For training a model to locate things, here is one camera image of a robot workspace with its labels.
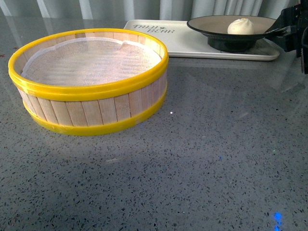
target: white bun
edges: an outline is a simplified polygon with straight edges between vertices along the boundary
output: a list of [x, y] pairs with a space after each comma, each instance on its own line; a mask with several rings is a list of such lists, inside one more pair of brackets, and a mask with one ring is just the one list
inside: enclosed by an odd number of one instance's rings
[[237, 19], [228, 26], [230, 35], [253, 35], [254, 33], [254, 24], [248, 18]]

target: quartz countertop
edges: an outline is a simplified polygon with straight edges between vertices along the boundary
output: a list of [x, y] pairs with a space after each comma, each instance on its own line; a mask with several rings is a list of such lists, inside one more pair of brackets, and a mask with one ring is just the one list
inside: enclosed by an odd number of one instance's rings
[[308, 76], [295, 51], [170, 58], [163, 106], [117, 133], [32, 120], [8, 74], [16, 49], [125, 23], [0, 15], [0, 231], [308, 230]]

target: wooden slat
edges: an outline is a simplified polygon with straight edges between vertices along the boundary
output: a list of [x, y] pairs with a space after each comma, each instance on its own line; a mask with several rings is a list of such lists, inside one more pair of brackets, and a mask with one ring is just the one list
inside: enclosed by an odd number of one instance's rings
[[58, 123], [61, 125], [72, 126], [71, 116], [69, 115], [66, 103], [63, 101], [51, 101]]
[[76, 39], [76, 38], [77, 38], [76, 35], [66, 35], [65, 36], [66, 41], [69, 41], [69, 40], [72, 40], [72, 39]]
[[101, 37], [101, 38], [114, 38], [114, 33], [113, 32], [107, 32], [107, 31], [99, 31], [99, 32], [94, 32], [95, 37]]
[[152, 86], [148, 86], [141, 89], [142, 93], [142, 108], [143, 110], [148, 109], [152, 105]]
[[129, 40], [132, 42], [138, 42], [138, 35], [130, 34]]
[[88, 126], [85, 112], [82, 107], [82, 102], [66, 102], [66, 106], [74, 126]]
[[158, 83], [159, 83], [159, 96], [161, 97], [164, 94], [166, 84], [167, 84], [167, 72], [166, 71], [158, 79]]
[[23, 68], [26, 63], [27, 63], [27, 59], [25, 55], [22, 53], [14, 64], [14, 70], [17, 72], [17, 74], [20, 75], [23, 72]]
[[159, 99], [159, 80], [155, 80], [152, 84], [152, 103], [157, 102]]
[[86, 33], [78, 33], [78, 34], [75, 34], [75, 37], [78, 39], [78, 38], [85, 38], [86, 37]]
[[39, 104], [40, 104], [40, 106], [41, 106], [41, 108], [44, 112], [46, 120], [48, 122], [58, 124], [58, 120], [57, 120], [56, 114], [53, 111], [53, 107], [52, 107], [50, 100], [38, 98], [38, 101], [39, 101]]
[[131, 116], [140, 114], [142, 112], [142, 90], [135, 90], [129, 93], [128, 96]]
[[43, 110], [42, 110], [42, 108], [41, 108], [41, 106], [40, 106], [40, 103], [39, 103], [37, 97], [35, 97], [35, 96], [33, 96], [33, 95], [28, 95], [28, 97], [29, 97], [29, 100], [30, 100], [30, 102], [31, 102], [31, 104], [32, 104], [32, 106], [33, 106], [33, 108], [34, 108], [34, 110], [35, 110], [35, 114], [36, 114], [38, 117], [40, 117], [41, 119], [46, 120], [46, 117], [45, 117], [45, 115], [44, 115], [44, 112], [43, 112]]
[[162, 47], [160, 47], [159, 56], [160, 56], [161, 58], [163, 58], [163, 57], [165, 56], [165, 51], [164, 51], [164, 49], [163, 49]]
[[25, 102], [25, 104], [27, 105], [27, 107], [29, 108], [29, 110], [36, 115], [35, 109], [32, 106], [31, 101], [29, 100], [29, 97], [26, 93], [24, 93], [22, 90], [18, 89], [21, 97], [23, 98], [23, 101]]
[[129, 40], [129, 34], [114, 32], [114, 39], [117, 39], [120, 41]]
[[138, 43], [145, 45], [145, 37], [139, 35], [138, 36]]
[[145, 46], [147, 46], [148, 48], [152, 48], [152, 40], [150, 40], [149, 38], [145, 38]]
[[97, 100], [83, 101], [82, 106], [89, 126], [103, 124], [100, 105]]
[[24, 52], [26, 59], [29, 60], [36, 52], [39, 51], [39, 49], [40, 49], [39, 46], [34, 46], [34, 47], [31, 47], [30, 49], [26, 50]]
[[58, 37], [58, 38], [56, 38], [56, 41], [57, 41], [58, 44], [61, 43], [61, 42], [65, 42], [66, 41], [66, 37], [65, 36]]
[[95, 37], [95, 34], [94, 34], [94, 32], [87, 32], [86, 37], [88, 37], [88, 38]]
[[157, 44], [157, 42], [155, 42], [155, 41], [151, 41], [151, 49], [153, 50], [153, 51], [155, 51], [156, 52], [156, 50], [157, 50], [157, 46], [159, 46], [158, 44]]
[[118, 121], [130, 118], [128, 94], [116, 96], [115, 107], [116, 107], [115, 110]]
[[99, 100], [99, 105], [104, 124], [110, 124], [117, 121], [116, 106], [113, 98]]

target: dark plate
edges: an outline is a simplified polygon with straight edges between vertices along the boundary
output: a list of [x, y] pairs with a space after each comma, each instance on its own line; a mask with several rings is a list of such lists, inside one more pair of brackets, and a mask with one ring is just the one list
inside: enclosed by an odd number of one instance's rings
[[[228, 26], [236, 19], [248, 18], [255, 27], [254, 35], [229, 35]], [[243, 52], [252, 48], [256, 41], [275, 34], [265, 33], [275, 19], [244, 15], [215, 15], [191, 19], [187, 26], [207, 36], [207, 43], [220, 51]]]

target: steamer mesh liner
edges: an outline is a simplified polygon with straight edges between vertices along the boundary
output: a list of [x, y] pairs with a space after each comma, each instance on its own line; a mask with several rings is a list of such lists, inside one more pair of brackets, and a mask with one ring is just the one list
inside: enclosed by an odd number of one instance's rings
[[133, 77], [160, 61], [156, 52], [137, 42], [76, 38], [36, 52], [21, 76], [47, 85], [90, 86]]

